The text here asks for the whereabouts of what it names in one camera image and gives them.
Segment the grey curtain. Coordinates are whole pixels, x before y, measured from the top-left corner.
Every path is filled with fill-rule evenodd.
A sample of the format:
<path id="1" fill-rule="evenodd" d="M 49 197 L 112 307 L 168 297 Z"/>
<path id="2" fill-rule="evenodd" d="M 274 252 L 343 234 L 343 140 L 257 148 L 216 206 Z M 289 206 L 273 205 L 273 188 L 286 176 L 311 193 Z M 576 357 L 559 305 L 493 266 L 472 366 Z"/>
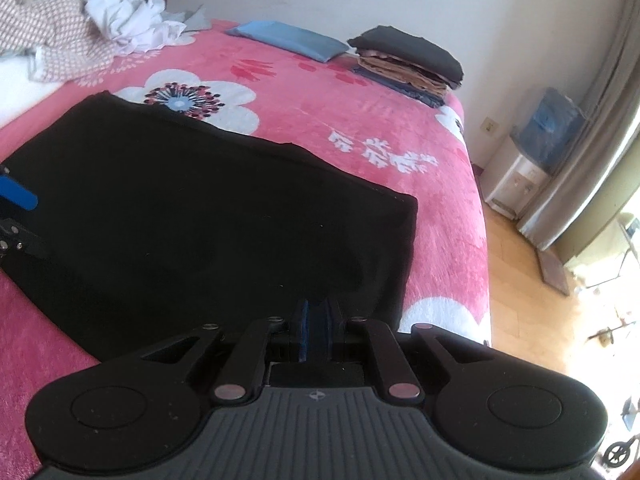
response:
<path id="1" fill-rule="evenodd" d="M 574 148 L 518 222 L 518 232 L 540 250 L 577 219 L 638 136 L 639 0 L 624 0 L 612 46 L 582 110 L 587 120 Z"/>

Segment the grey garment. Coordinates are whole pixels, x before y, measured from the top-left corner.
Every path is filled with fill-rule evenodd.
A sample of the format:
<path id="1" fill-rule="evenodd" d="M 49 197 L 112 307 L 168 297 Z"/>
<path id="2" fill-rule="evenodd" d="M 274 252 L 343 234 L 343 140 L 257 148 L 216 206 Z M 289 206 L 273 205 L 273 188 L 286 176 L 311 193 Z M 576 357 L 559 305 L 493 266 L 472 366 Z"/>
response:
<path id="1" fill-rule="evenodd" d="M 195 11 L 164 11 L 162 17 L 164 21 L 182 23 L 184 32 L 201 32 L 212 28 L 212 21 L 205 15 L 205 6 L 199 6 Z"/>

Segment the blue flat pillow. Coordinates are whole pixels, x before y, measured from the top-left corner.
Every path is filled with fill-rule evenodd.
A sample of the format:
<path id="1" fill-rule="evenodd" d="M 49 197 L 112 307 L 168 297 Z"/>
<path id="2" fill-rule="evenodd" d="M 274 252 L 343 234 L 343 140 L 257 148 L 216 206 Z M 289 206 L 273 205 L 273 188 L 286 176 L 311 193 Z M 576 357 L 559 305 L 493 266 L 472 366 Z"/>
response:
<path id="1" fill-rule="evenodd" d="M 320 63 L 327 63 L 350 49 L 340 40 L 278 21 L 251 21 L 227 29 L 226 34 L 268 44 Z"/>

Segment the folded dark blue garment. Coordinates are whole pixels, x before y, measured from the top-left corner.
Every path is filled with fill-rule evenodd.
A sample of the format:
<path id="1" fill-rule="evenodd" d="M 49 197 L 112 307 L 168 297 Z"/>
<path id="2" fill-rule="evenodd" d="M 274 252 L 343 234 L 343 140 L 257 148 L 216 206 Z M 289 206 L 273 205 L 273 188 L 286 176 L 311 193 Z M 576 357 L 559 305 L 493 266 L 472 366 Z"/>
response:
<path id="1" fill-rule="evenodd" d="M 384 76 L 369 72 L 368 70 L 360 66 L 354 67 L 352 69 L 352 72 L 361 77 L 367 78 L 370 81 L 374 81 L 377 84 L 382 84 L 382 86 L 387 89 L 394 90 L 398 93 L 403 94 L 404 96 L 408 96 L 408 98 L 410 99 L 420 101 L 421 103 L 431 108 L 439 108 L 445 105 L 445 99 L 442 96 L 435 96 L 431 92 L 418 90 L 416 88 L 411 87 L 410 84 L 404 84 L 403 82 L 393 81 Z"/>

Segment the brown floor mat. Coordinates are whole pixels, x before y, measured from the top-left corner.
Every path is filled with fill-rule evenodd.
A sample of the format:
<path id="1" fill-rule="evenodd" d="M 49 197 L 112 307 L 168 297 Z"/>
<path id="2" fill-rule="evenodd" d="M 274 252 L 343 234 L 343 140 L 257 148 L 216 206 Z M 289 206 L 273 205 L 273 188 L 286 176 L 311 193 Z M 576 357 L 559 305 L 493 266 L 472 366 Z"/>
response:
<path id="1" fill-rule="evenodd" d="M 570 296 L 564 266 L 559 258 L 553 253 L 537 249 L 539 269 L 544 284 L 554 288 L 564 296 Z"/>

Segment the white water dispenser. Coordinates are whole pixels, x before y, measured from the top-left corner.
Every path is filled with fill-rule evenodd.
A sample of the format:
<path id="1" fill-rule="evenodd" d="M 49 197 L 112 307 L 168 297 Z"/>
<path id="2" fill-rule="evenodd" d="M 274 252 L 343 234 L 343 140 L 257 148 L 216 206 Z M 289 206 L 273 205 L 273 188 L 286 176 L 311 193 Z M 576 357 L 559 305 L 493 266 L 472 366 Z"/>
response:
<path id="1" fill-rule="evenodd" d="M 549 179 L 506 136 L 480 176 L 480 194 L 491 209 L 516 220 Z"/>

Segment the folded brown patterned garment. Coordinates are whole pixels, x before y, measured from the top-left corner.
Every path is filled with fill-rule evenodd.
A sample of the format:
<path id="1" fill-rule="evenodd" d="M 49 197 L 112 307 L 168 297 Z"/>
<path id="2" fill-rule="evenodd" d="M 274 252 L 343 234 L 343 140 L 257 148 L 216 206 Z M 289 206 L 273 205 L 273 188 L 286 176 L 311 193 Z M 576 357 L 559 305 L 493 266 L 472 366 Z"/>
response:
<path id="1" fill-rule="evenodd" d="M 448 93 L 449 84 L 444 78 L 400 58 L 374 51 L 363 51 L 358 53 L 358 64 L 378 76 L 400 84 L 408 84 L 413 89 L 431 93 L 433 96 L 443 98 Z"/>

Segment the pink floral blanket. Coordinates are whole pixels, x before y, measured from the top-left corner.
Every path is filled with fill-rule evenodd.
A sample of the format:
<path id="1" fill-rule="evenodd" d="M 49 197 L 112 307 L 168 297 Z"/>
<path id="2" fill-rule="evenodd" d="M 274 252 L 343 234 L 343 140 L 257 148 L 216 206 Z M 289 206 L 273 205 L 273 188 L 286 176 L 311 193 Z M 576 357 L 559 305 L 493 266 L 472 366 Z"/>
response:
<path id="1" fill-rule="evenodd" d="M 160 96 L 173 82 L 210 91 L 209 102 Z M 118 58 L 107 70 L 64 84 L 3 127 L 9 156 L 90 94 L 160 101 L 186 117 L 233 132 L 293 143 L 372 182 L 416 197 L 418 230 L 401 325 L 433 322 L 470 339 L 490 339 L 485 221 L 462 136 L 456 96 L 431 108 L 354 71 L 347 55 L 318 63 L 232 37 L 216 21 L 167 47 Z"/>

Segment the pink white checked cloth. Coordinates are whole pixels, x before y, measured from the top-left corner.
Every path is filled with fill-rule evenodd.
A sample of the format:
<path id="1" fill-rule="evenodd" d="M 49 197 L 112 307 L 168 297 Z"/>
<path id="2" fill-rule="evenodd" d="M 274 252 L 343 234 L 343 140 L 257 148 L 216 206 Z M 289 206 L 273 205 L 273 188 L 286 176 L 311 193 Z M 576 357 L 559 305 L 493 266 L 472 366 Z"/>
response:
<path id="1" fill-rule="evenodd" d="M 25 55 L 33 81 L 64 82 L 109 68 L 115 47 L 82 0 L 1 0 L 1 55 Z"/>

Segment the white crumpled shirt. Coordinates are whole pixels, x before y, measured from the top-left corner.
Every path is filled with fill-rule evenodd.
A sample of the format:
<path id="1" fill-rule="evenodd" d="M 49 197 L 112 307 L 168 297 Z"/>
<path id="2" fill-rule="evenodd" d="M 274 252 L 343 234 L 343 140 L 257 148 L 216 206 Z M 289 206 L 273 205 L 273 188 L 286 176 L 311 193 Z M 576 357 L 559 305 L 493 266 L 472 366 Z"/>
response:
<path id="1" fill-rule="evenodd" d="M 117 56 L 173 46 L 186 24 L 163 19 L 165 0 L 84 0 L 85 11 Z"/>

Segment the wall power socket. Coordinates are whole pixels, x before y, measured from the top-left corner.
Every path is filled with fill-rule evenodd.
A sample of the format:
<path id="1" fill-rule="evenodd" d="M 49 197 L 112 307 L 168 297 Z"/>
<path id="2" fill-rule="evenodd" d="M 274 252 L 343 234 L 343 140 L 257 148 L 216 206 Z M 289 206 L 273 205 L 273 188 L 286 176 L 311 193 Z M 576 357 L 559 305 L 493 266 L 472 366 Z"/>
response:
<path id="1" fill-rule="evenodd" d="M 499 129 L 499 124 L 495 120 L 486 117 L 480 125 L 480 130 L 486 133 L 488 136 L 493 136 Z"/>

